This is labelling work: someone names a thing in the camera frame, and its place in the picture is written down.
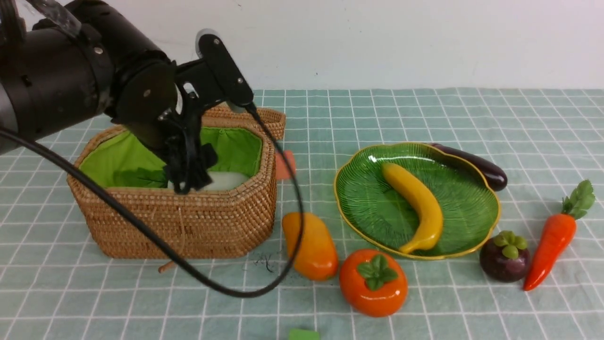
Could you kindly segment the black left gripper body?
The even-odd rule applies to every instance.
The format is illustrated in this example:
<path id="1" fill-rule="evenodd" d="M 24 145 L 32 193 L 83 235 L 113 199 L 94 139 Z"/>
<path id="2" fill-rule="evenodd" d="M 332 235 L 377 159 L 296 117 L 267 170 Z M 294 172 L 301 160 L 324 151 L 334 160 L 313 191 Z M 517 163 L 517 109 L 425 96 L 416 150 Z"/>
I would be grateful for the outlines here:
<path id="1" fill-rule="evenodd" d="M 203 161 L 199 140 L 201 100 L 195 94 L 183 98 L 181 113 L 167 97 L 125 95 L 125 127 L 165 163 Z"/>

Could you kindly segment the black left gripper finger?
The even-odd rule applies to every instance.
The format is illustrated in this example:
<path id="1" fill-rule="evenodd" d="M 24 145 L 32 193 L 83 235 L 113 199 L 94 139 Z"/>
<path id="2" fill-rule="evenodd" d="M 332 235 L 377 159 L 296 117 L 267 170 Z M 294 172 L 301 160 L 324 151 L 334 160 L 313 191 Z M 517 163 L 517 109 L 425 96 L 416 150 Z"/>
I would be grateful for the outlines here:
<path id="1" fill-rule="evenodd" d="M 188 195 L 191 189 L 189 183 L 190 155 L 188 149 L 180 151 L 177 146 L 168 146 L 165 157 L 164 172 L 172 183 L 173 191 L 178 195 Z"/>
<path id="2" fill-rule="evenodd" d="M 211 144 L 199 144 L 195 147 L 195 156 L 191 166 L 192 189 L 204 189 L 213 183 L 210 168 L 217 162 L 218 155 Z"/>

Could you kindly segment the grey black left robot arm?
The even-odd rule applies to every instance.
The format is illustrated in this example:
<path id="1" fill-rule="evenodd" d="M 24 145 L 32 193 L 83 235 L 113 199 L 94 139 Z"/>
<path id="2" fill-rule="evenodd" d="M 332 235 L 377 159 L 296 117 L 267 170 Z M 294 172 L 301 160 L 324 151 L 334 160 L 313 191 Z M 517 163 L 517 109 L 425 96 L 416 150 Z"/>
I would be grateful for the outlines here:
<path id="1" fill-rule="evenodd" d="M 218 155 L 201 119 L 239 78 L 217 34 L 200 32 L 199 59 L 178 65 L 101 0 L 31 4 L 45 18 L 27 31 L 15 1 L 1 2 L 1 153 L 30 149 L 105 198 L 98 180 L 38 143 L 105 114 L 158 157 L 176 193 L 213 183 Z"/>

